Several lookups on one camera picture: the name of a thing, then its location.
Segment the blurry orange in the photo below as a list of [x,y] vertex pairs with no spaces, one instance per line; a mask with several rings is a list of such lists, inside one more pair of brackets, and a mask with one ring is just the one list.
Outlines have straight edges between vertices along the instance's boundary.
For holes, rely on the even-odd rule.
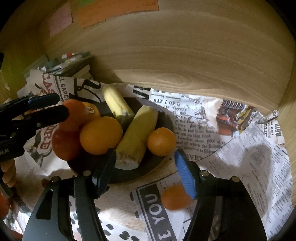
[[147,142],[149,151],[156,156],[166,156],[176,147],[175,134],[165,127],[160,127],[153,131]]
[[93,155],[102,155],[109,148],[116,148],[122,138],[120,123],[109,116],[99,117],[87,123],[80,132],[80,143]]
[[9,201],[0,192],[0,219],[5,219],[9,211]]
[[52,149],[64,161],[74,159],[82,150],[79,132],[66,132],[58,128],[52,135]]
[[101,117],[101,114],[100,114],[98,108],[94,104],[91,104],[88,102],[82,102],[82,103],[86,106],[86,108],[89,112],[89,114],[87,116],[87,121],[86,121],[87,123],[94,120],[97,117]]
[[169,210],[179,210],[187,208],[191,202],[191,197],[185,192],[182,184],[168,187],[161,194],[161,202],[163,206]]
[[59,127],[63,131],[75,132],[79,126],[84,124],[88,118],[88,110],[86,106],[79,100],[68,99],[63,102],[69,110],[69,117],[59,123]]

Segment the plate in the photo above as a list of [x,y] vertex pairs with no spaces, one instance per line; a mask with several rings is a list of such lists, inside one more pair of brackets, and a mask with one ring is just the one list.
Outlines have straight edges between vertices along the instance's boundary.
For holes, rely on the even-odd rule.
[[[155,108],[156,110],[158,110],[158,119],[155,128],[157,129],[160,127],[166,127],[173,131],[172,120],[161,106],[158,106],[149,100],[136,97],[127,97],[124,99],[134,113],[137,113],[137,111],[143,105],[149,105]],[[101,116],[114,117],[106,102],[98,103],[96,104],[96,107],[99,109]],[[90,170],[92,173],[94,173],[94,171],[100,166],[101,158],[102,156],[92,155],[83,150],[76,159],[70,160],[67,163],[76,174],[82,175],[85,170]],[[147,148],[145,155],[137,169],[121,170],[114,168],[109,183],[118,184],[138,179],[139,177],[142,177],[151,172],[162,162],[163,159],[164,157],[153,155]]]

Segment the newspaper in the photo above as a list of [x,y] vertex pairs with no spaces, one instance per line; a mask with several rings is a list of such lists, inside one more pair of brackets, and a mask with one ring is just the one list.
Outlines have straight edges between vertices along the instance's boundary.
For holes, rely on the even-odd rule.
[[[104,85],[94,80],[58,77],[31,70],[26,87],[19,93],[58,93],[61,101],[76,98],[102,102],[104,98],[101,88]],[[127,84],[114,86],[124,97],[145,98],[164,107],[174,123],[177,148],[182,148],[189,160],[197,162],[201,168],[207,169],[217,177],[229,178],[235,174],[242,179],[246,187],[251,183],[250,195],[253,194],[252,198],[264,223],[267,237],[271,238],[280,230],[292,210],[292,177],[284,139],[275,120],[277,111],[264,117],[253,106],[230,100],[169,93]],[[32,179],[37,178],[35,183],[40,183],[41,178],[38,176],[51,178],[59,175],[64,179],[74,174],[67,163],[55,156],[52,151],[51,133],[54,129],[55,126],[40,130],[25,145],[27,152],[22,158],[30,163],[30,168],[34,166],[34,177],[30,168],[21,170],[19,166],[17,173],[23,173],[22,182],[28,183],[27,187],[31,185],[31,189],[34,189]],[[165,188],[179,182],[180,177],[175,173],[151,184],[143,186],[141,183],[138,185],[141,187],[133,191],[139,217],[145,223],[150,240],[165,240],[164,237],[169,237],[169,234],[173,237],[172,240],[182,240],[184,237],[195,203],[186,210],[170,212],[162,206],[159,196]],[[20,196],[32,209],[40,194],[40,191],[23,192]],[[256,203],[257,198],[261,199],[260,203]],[[149,216],[147,211],[150,208],[152,213],[159,215]],[[105,211],[101,212],[102,217],[112,222],[114,217],[107,214]],[[213,240],[215,235],[215,230],[212,229],[209,239]]]
[[[285,148],[268,140],[255,122],[218,151],[197,161],[197,164],[200,169],[219,178],[238,176],[257,208],[267,238],[270,239],[279,232],[292,212],[289,157]],[[147,225],[150,240],[160,240],[159,237],[168,233],[171,234],[170,240],[183,239],[194,206],[176,213],[167,210],[160,200],[161,192],[180,182],[180,176],[175,173],[135,189],[141,219]]]

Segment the wood grain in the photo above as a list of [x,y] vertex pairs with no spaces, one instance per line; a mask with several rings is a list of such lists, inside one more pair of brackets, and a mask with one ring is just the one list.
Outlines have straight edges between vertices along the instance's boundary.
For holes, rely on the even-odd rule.
[[17,98],[25,86],[24,70],[44,54],[44,47],[35,30],[11,41],[2,51],[4,60],[0,72],[0,103]]
[[159,0],[159,12],[141,12],[78,27],[50,38],[49,57],[90,51],[93,75],[170,92],[227,97],[268,113],[279,106],[294,60],[295,42],[264,0]]
[[279,107],[278,122],[284,135],[293,177],[292,203],[296,205],[296,61]]
[[25,0],[11,15],[0,32],[0,50],[24,33],[32,31],[50,10],[65,0]]

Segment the orange sticky note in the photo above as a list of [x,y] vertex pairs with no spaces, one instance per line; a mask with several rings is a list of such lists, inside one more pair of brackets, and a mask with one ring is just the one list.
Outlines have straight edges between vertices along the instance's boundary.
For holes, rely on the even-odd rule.
[[50,36],[54,36],[61,30],[63,30],[65,27],[69,26],[71,23],[72,15],[70,3],[67,2],[48,19]]
[[132,12],[158,11],[158,0],[97,0],[77,11],[82,28]]

